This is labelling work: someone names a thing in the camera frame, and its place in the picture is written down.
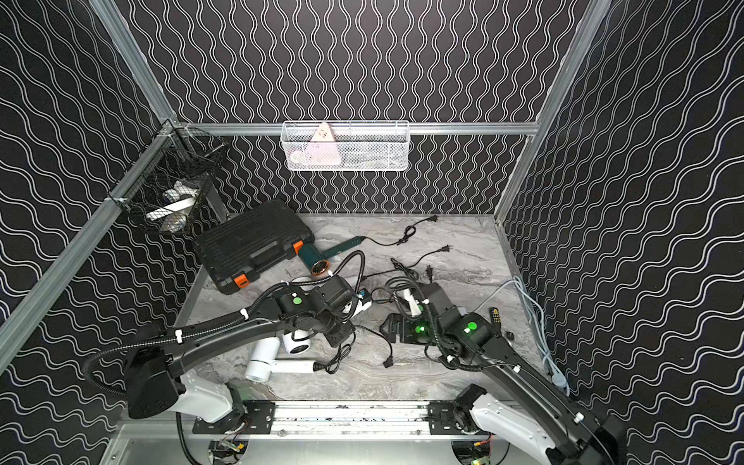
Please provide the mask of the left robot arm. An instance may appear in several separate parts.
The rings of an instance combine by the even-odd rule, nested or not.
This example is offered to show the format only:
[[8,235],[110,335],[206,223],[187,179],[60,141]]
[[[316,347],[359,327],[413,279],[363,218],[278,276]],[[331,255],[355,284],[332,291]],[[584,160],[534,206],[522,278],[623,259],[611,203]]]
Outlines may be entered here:
[[[184,413],[195,385],[190,370],[246,344],[285,333],[321,334],[333,348],[352,333],[352,317],[372,302],[364,288],[343,277],[316,282],[280,282],[238,312],[176,329],[144,331],[137,340],[104,349],[83,362],[84,379],[101,391],[123,398],[130,418],[141,420],[166,411]],[[124,386],[118,389],[96,379],[102,358],[126,356]]]

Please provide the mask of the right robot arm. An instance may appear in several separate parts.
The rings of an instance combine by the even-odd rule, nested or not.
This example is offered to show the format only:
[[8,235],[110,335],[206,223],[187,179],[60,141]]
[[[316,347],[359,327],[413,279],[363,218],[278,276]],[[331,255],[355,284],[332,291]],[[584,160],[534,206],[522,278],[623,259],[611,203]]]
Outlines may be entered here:
[[399,312],[437,347],[445,368],[492,379],[518,405],[512,408],[482,387],[467,387],[453,401],[462,430],[494,434],[541,464],[626,463],[624,422],[571,400],[510,345],[496,321],[460,312],[437,284],[422,286],[399,276],[384,288],[395,305],[401,304],[401,293],[409,292],[410,304],[420,313]]

